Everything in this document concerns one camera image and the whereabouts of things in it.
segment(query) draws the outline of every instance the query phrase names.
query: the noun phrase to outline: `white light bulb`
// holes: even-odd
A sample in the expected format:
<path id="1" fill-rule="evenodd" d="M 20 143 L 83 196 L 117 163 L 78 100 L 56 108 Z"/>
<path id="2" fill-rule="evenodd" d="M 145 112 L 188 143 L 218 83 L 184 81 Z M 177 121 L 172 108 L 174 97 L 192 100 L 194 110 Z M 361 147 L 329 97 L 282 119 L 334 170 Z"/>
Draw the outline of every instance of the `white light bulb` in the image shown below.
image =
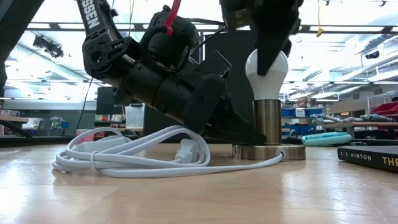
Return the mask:
<path id="1" fill-rule="evenodd" d="M 255 100 L 279 98 L 279 90 L 287 75 L 288 63 L 285 53 L 279 52 L 267 75 L 257 74 L 257 49 L 246 61 L 246 76 L 249 79 Z"/>

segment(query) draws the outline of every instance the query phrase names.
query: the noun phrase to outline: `red cable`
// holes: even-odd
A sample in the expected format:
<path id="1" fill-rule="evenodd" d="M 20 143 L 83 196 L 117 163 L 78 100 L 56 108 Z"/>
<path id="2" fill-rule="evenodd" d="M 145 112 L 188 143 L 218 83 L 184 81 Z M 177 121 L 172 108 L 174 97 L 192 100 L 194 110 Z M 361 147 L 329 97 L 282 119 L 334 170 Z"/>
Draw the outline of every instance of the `red cable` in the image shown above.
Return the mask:
<path id="1" fill-rule="evenodd" d="M 177 17 L 178 10 L 180 9 L 181 0 L 174 0 L 172 9 L 170 10 L 168 16 L 166 17 L 166 21 L 164 22 L 167 27 L 167 35 L 173 34 L 172 24 Z"/>

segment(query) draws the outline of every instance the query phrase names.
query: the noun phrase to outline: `wooden tabletop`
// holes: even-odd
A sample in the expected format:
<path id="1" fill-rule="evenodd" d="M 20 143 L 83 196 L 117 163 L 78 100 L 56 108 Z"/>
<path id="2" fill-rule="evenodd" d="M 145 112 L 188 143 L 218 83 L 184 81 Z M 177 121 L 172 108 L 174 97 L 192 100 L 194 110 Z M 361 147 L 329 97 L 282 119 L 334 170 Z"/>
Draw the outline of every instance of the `wooden tabletop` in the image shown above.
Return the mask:
<path id="1" fill-rule="evenodd" d="M 20 122 L 20 123 L 27 123 L 29 118 L 20 118 L 15 116 L 8 116 L 8 115 L 0 115 L 0 119 L 3 121 L 13 121 L 13 122 Z"/>
<path id="2" fill-rule="evenodd" d="M 52 169 L 65 146 L 0 149 L 0 223 L 398 223 L 398 175 L 307 148 L 307 160 L 163 179 L 114 179 Z M 172 159 L 175 144 L 143 156 Z M 211 165 L 233 161 L 212 145 Z"/>
<path id="3" fill-rule="evenodd" d="M 350 127 L 382 127 L 398 128 L 398 122 L 346 122 L 335 124 L 323 124 L 323 128 L 350 128 Z"/>

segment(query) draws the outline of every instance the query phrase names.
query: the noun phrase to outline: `black book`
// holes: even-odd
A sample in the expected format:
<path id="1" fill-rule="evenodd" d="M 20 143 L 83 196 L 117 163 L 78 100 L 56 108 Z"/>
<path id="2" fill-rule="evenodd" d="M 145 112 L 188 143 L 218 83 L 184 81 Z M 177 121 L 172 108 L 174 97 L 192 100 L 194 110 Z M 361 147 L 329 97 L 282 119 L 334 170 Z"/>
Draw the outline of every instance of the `black book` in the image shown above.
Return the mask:
<path id="1" fill-rule="evenodd" d="M 346 162 L 398 172 L 398 146 L 341 146 L 337 154 Z"/>

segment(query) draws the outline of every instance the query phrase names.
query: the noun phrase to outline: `white power cord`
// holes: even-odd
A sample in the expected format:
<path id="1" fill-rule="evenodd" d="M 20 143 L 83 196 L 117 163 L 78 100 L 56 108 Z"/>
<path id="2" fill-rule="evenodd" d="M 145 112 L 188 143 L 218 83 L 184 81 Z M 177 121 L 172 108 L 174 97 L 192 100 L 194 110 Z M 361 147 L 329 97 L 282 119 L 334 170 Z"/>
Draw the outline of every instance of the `white power cord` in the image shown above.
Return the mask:
<path id="1" fill-rule="evenodd" d="M 95 142 L 76 143 L 83 138 L 103 131 L 110 131 L 110 136 Z M 183 139 L 175 160 L 160 161 L 134 156 L 151 146 L 180 133 L 189 135 L 191 139 Z M 120 178 L 174 177 L 181 175 L 211 174 L 234 170 L 254 169 L 271 166 L 282 159 L 283 154 L 267 161 L 241 166 L 211 166 L 210 151 L 205 140 L 197 133 L 182 126 L 171 126 L 134 141 L 124 137 L 114 128 L 97 128 L 87 131 L 74 138 L 65 149 L 56 156 L 54 169 L 72 172 L 94 169 L 100 174 Z"/>

